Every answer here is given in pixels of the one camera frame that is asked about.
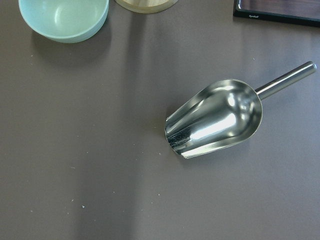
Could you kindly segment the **mint green bowl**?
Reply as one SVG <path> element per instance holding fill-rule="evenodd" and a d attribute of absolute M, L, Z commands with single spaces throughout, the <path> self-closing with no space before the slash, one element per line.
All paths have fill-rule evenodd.
<path fill-rule="evenodd" d="M 109 11 L 108 0 L 20 0 L 23 20 L 36 33 L 59 43 L 79 43 L 94 36 Z"/>

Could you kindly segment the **steel scoop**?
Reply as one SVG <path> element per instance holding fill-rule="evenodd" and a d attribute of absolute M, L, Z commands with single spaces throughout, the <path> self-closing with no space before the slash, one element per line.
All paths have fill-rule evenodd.
<path fill-rule="evenodd" d="M 316 70 L 316 64 L 308 61 L 257 89 L 238 79 L 214 82 L 165 120 L 166 140 L 185 159 L 242 143 L 262 122 L 262 100 Z"/>

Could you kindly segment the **wooden glass stand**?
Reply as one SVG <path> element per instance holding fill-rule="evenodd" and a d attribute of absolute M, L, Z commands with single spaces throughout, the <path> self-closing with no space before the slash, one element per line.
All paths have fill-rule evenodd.
<path fill-rule="evenodd" d="M 153 14 L 167 10 L 178 0 L 115 0 L 115 2 L 131 12 Z"/>

